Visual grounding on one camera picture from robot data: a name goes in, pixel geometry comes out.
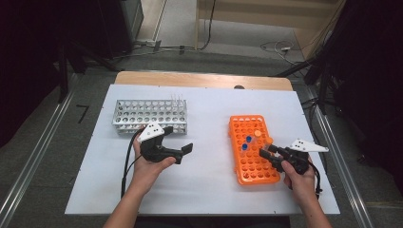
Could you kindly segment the white board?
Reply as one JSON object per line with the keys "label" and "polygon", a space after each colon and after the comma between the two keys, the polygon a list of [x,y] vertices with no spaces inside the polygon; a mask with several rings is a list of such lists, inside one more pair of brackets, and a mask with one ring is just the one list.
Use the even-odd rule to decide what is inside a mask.
{"label": "white board", "polygon": [[121,198],[130,139],[117,134],[112,118],[118,100],[187,101],[187,133],[171,134],[163,144],[193,150],[165,169],[146,194],[143,216],[292,215],[299,209],[282,183],[241,185],[228,136],[233,115],[258,114],[275,145],[313,137],[294,91],[234,88],[111,85],[74,183],[69,215],[108,215]]}

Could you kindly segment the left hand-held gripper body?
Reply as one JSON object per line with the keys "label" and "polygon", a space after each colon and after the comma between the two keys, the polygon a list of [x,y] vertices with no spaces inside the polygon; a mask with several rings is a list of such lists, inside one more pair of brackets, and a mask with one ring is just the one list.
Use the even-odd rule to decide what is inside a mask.
{"label": "left hand-held gripper body", "polygon": [[141,155],[149,162],[161,162],[172,157],[176,164],[182,162],[182,151],[170,149],[162,145],[164,130],[157,123],[151,123],[137,131],[137,141],[140,143]]}

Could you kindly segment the dark cabinet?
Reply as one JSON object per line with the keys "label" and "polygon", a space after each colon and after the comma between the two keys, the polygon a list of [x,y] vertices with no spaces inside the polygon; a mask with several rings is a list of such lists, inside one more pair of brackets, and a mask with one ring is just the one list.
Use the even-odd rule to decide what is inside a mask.
{"label": "dark cabinet", "polygon": [[103,45],[106,58],[131,52],[144,20],[141,0],[97,0],[97,3],[106,38]]}

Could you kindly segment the wooden table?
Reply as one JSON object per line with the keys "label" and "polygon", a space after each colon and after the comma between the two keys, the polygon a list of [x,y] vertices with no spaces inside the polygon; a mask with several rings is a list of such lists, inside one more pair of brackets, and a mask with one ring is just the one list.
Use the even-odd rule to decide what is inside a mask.
{"label": "wooden table", "polygon": [[121,71],[117,85],[187,86],[292,91],[287,78],[163,71]]}

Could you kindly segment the black metal stand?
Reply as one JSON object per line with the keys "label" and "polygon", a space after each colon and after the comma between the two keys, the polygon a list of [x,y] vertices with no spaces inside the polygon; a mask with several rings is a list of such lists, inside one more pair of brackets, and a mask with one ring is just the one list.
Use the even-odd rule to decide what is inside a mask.
{"label": "black metal stand", "polygon": [[59,64],[59,88],[60,104],[68,95],[68,78],[67,78],[67,64],[71,64],[73,70],[78,73],[86,72],[86,63],[83,59],[84,56],[89,57],[96,63],[105,67],[106,69],[114,72],[119,72],[119,69],[112,65],[110,62],[95,54],[89,48],[75,42],[75,41],[60,41],[58,44],[58,64]]}
{"label": "black metal stand", "polygon": [[294,64],[289,69],[277,74],[277,77],[285,78],[303,68],[308,67],[308,72],[303,77],[306,85],[312,86],[319,83],[319,92],[316,104],[323,115],[326,115],[326,92],[330,80],[329,66],[324,54],[318,54],[316,57],[309,58],[302,63]]}

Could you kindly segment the metal floor rail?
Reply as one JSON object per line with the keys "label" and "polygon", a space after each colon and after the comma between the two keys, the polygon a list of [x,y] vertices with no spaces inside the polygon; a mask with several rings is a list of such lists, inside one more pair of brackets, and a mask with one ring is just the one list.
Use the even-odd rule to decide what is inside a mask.
{"label": "metal floor rail", "polygon": [[331,111],[323,114],[319,108],[318,94],[313,87],[306,87],[304,92],[307,99],[302,102],[302,107],[308,114],[307,120],[314,140],[329,148],[328,152],[320,152],[319,156],[336,196],[340,209],[339,221],[353,219],[353,228],[374,228],[374,222],[345,158],[344,146],[331,125]]}
{"label": "metal floor rail", "polygon": [[67,93],[65,99],[56,105],[50,120],[48,121],[41,137],[36,143],[35,147],[29,154],[28,160],[25,162],[22,171],[19,173],[16,181],[11,186],[6,194],[4,202],[0,208],[0,228],[8,228],[10,221],[17,209],[21,199],[25,195],[29,184],[39,167],[42,159],[44,158],[48,145],[50,144],[55,132],[57,131],[60,122],[62,121],[68,106],[76,92],[78,84],[83,78],[82,74],[73,73],[68,81],[70,91]]}

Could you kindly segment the black curtain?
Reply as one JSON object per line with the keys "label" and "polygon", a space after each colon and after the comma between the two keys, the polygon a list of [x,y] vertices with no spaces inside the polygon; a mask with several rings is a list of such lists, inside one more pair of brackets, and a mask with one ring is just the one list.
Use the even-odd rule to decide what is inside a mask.
{"label": "black curtain", "polygon": [[85,70],[73,36],[93,0],[0,0],[0,148],[63,82],[54,65],[66,58]]}
{"label": "black curtain", "polygon": [[347,0],[332,38],[336,103],[403,194],[403,0]]}

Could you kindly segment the person's right hand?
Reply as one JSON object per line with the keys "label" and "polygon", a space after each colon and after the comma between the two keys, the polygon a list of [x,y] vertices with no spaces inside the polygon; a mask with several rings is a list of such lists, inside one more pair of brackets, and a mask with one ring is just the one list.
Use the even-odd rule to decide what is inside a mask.
{"label": "person's right hand", "polygon": [[312,167],[300,175],[291,163],[283,161],[281,166],[284,170],[284,184],[293,191],[296,203],[302,207],[317,200],[315,193],[315,173]]}

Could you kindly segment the person's left hand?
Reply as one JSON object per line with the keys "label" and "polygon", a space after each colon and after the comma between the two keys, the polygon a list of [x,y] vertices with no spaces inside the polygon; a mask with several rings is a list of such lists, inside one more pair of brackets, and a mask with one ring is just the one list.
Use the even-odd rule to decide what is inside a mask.
{"label": "person's left hand", "polygon": [[127,191],[145,195],[164,169],[174,164],[176,160],[168,157],[159,162],[147,161],[141,155],[140,143],[137,140],[134,141],[133,148],[136,161],[134,162],[133,177]]}

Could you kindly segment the orange plastic tube rack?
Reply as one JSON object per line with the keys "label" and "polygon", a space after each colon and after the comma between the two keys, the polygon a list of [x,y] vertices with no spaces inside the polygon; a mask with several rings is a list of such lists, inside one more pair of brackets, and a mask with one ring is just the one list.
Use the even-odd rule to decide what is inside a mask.
{"label": "orange plastic tube rack", "polygon": [[255,130],[260,130],[262,133],[259,150],[264,146],[265,139],[271,137],[264,118],[261,115],[231,116],[228,127],[238,182],[242,185],[278,182],[280,180],[279,172],[272,166],[272,163],[262,158],[259,152],[253,150],[252,144],[246,156],[240,157],[241,146],[245,143],[245,138],[247,136],[253,137]]}

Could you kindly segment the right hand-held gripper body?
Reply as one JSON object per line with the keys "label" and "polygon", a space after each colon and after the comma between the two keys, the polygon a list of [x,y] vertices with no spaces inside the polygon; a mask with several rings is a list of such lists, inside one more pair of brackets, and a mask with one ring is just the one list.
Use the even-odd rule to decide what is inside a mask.
{"label": "right hand-held gripper body", "polygon": [[302,139],[296,139],[289,147],[278,147],[280,157],[273,156],[272,166],[283,172],[282,161],[288,161],[295,170],[303,175],[309,168],[308,155],[310,152],[328,152],[329,148]]}

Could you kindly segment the silver metal tube rack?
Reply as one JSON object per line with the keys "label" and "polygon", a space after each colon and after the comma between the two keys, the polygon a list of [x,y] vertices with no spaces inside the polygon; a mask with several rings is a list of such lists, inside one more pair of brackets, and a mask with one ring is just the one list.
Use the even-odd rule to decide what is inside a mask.
{"label": "silver metal tube rack", "polygon": [[186,100],[118,100],[112,124],[120,134],[131,134],[142,126],[157,123],[172,127],[174,134],[187,133]]}

